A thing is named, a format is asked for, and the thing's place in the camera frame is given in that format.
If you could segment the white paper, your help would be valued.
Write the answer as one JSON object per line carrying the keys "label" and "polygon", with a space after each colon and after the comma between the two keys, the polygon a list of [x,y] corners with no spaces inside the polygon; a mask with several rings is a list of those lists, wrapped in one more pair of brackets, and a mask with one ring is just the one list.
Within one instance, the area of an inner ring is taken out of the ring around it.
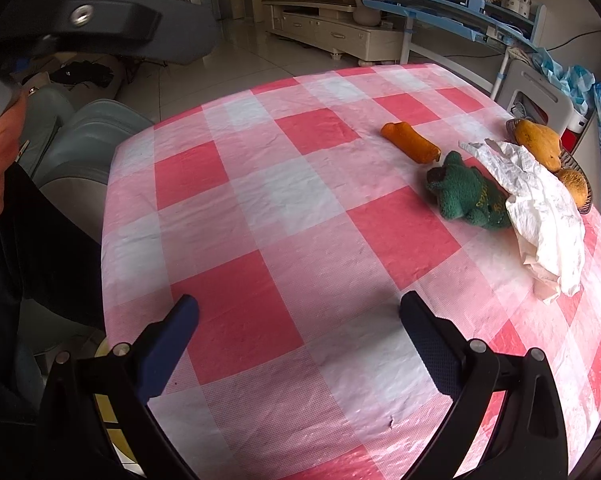
{"label": "white paper", "polygon": [[535,296],[546,304],[575,296],[585,266],[585,225],[565,185],[521,145],[487,139],[459,146],[507,193],[505,209]]}

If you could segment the small orange peel piece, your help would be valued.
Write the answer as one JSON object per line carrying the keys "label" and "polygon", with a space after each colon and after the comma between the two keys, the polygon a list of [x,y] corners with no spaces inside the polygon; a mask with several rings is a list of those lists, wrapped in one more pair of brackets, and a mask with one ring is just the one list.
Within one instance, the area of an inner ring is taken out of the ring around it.
{"label": "small orange peel piece", "polygon": [[417,164],[428,165],[440,159],[440,148],[407,122],[387,122],[381,127],[381,136]]}

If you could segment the yellow plastic trash bucket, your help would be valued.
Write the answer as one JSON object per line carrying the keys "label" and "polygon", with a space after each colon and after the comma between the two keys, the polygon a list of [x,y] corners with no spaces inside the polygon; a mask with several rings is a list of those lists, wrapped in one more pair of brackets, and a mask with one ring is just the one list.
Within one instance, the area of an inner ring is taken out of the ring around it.
{"label": "yellow plastic trash bucket", "polygon": [[118,427],[117,418],[114,414],[112,404],[110,404],[110,399],[102,394],[97,394],[95,399],[96,403],[98,404],[108,437],[110,437],[110,442],[112,442],[114,450],[117,453],[119,460],[122,462],[122,465],[132,472],[143,474],[142,468],[139,466],[136,458],[133,456],[131,448],[128,445],[124,434],[122,433],[122,430]]}

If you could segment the grey-green chair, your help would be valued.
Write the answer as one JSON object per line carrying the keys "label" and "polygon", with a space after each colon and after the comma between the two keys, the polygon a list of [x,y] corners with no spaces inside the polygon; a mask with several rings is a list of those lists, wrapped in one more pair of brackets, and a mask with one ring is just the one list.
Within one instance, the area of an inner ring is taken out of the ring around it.
{"label": "grey-green chair", "polygon": [[116,148],[152,125],[114,100],[76,107],[68,90],[48,84],[28,96],[20,166],[52,205],[100,240]]}

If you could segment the white TV cabinet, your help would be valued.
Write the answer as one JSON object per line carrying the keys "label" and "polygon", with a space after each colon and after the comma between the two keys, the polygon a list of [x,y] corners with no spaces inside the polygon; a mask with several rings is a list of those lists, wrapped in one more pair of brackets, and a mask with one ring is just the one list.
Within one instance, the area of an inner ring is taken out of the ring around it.
{"label": "white TV cabinet", "polygon": [[309,1],[265,1],[266,31],[269,34],[329,52],[332,58],[347,54],[360,66],[398,63],[403,32],[357,24],[353,6]]}

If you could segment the pink kettlebell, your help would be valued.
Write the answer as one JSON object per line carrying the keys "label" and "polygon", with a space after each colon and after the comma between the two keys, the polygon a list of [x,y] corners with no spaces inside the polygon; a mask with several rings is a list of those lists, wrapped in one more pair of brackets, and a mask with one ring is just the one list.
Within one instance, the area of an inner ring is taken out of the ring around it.
{"label": "pink kettlebell", "polygon": [[365,5],[366,0],[355,0],[353,20],[364,27],[376,27],[381,24],[381,12]]}

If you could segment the pink checkered tablecloth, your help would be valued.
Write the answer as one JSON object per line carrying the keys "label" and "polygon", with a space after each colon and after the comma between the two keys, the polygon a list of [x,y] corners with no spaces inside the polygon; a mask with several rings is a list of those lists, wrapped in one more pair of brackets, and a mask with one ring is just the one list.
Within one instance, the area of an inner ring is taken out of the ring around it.
{"label": "pink checkered tablecloth", "polygon": [[535,298],[510,230],[440,217],[426,170],[381,136],[442,151],[502,139],[506,111],[433,64],[265,84],[118,146],[103,301],[131,341],[184,294],[201,321],[151,409],[203,479],[397,479],[449,399],[398,315],[415,290],[467,338],[541,348],[577,462],[601,420],[601,216],[575,296]]}

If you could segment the green plush toy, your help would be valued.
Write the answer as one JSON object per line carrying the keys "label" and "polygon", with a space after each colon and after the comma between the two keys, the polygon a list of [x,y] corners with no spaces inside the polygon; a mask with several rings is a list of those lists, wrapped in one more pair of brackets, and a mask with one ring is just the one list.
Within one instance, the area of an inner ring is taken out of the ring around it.
{"label": "green plush toy", "polygon": [[467,166],[459,152],[450,152],[441,166],[427,171],[426,188],[445,220],[463,220],[487,230],[512,226],[506,195],[476,167]]}

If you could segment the yellow mango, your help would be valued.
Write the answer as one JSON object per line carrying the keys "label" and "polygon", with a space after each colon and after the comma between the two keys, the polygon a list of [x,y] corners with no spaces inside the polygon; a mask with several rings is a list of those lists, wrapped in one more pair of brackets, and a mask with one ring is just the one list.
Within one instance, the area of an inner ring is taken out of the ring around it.
{"label": "yellow mango", "polygon": [[528,119],[518,119],[515,122],[514,138],[550,172],[558,172],[562,168],[561,138],[553,129]]}
{"label": "yellow mango", "polygon": [[579,209],[585,208],[588,203],[589,188],[585,177],[577,170],[563,168],[557,172],[558,180],[565,185]]}

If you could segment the woven fruit plate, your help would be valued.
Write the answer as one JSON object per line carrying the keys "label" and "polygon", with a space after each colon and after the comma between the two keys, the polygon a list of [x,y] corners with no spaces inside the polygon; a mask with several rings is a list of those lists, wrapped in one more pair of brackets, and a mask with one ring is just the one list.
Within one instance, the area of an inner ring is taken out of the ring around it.
{"label": "woven fruit plate", "polygon": [[592,206],[589,180],[578,163],[562,146],[561,137],[546,125],[528,119],[514,118],[505,123],[509,136],[523,145],[545,169],[565,185],[581,214]]}

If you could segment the blue study desk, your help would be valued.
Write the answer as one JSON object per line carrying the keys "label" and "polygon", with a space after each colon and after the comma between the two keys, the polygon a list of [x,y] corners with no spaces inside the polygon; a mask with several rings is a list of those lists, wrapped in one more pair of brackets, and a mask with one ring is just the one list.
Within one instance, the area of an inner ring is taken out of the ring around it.
{"label": "blue study desk", "polygon": [[[401,64],[407,63],[412,53],[428,58],[487,91],[491,99],[498,96],[512,59],[511,50],[538,50],[547,18],[547,8],[542,3],[531,8],[528,18],[485,0],[367,0],[364,5],[403,19]],[[416,25],[449,32],[472,44],[494,50],[495,56],[500,58],[497,76],[488,80],[458,63],[455,55],[442,55],[415,44]]]}

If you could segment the white plastic stool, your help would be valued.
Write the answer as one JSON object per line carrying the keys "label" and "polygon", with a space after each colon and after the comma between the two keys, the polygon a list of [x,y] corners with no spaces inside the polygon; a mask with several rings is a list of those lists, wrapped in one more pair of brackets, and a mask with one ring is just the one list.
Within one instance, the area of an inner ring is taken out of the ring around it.
{"label": "white plastic stool", "polygon": [[580,134],[588,119],[573,108],[573,102],[532,66],[518,60],[509,63],[497,103],[514,118],[528,119],[552,128]]}

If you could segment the light blue cloth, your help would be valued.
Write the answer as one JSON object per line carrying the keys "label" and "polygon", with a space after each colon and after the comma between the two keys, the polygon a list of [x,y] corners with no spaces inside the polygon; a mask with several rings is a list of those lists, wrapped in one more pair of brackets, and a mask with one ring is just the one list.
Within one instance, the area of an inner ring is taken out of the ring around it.
{"label": "light blue cloth", "polygon": [[589,114],[593,107],[592,89],[596,83],[593,73],[580,65],[565,68],[545,49],[540,49],[530,58],[532,65],[547,81],[570,98],[576,112],[582,116]]}

